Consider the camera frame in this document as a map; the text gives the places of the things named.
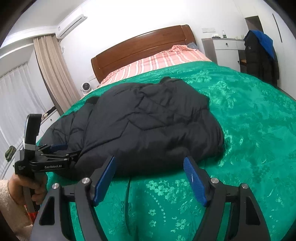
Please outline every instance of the green blanket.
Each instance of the green blanket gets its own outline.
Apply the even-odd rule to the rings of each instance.
[[[73,105],[77,111],[91,96],[127,82],[158,83],[164,76],[183,79],[210,98],[221,124],[226,151],[220,159],[200,163],[225,184],[248,183],[266,219],[271,240],[280,240],[296,218],[296,104],[255,77],[211,62],[192,62],[140,74],[97,89]],[[52,183],[71,183],[49,173]],[[176,240],[194,236],[204,208],[197,203],[185,173],[113,180],[105,200],[95,208],[109,241]],[[223,240],[230,205],[226,205],[218,240]],[[77,241],[83,240],[75,204],[71,215]]]

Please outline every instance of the sheer white curtain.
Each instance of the sheer white curtain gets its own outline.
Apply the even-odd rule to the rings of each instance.
[[[22,142],[28,114],[45,112],[27,63],[0,77],[0,173],[6,164],[4,153],[8,147],[17,148]]]

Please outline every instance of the beige sleeve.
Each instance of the beige sleeve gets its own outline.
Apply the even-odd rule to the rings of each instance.
[[[0,211],[15,234],[20,234],[20,236],[22,234],[25,236],[30,235],[32,227],[26,227],[31,225],[26,209],[24,206],[16,204],[12,199],[8,191],[7,180],[0,180]]]

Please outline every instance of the plastic bottle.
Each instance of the plastic bottle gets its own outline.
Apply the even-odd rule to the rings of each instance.
[[[223,35],[223,38],[227,38],[224,30],[222,30],[222,35]]]

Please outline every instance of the person's arm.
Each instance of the person's arm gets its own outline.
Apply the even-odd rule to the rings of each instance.
[[[44,176],[42,184],[19,175],[13,175],[9,181],[0,181],[0,211],[14,233],[22,233],[25,226],[31,225],[31,221],[24,207],[25,199],[22,187],[35,190],[32,200],[41,204],[47,193],[47,175]]]

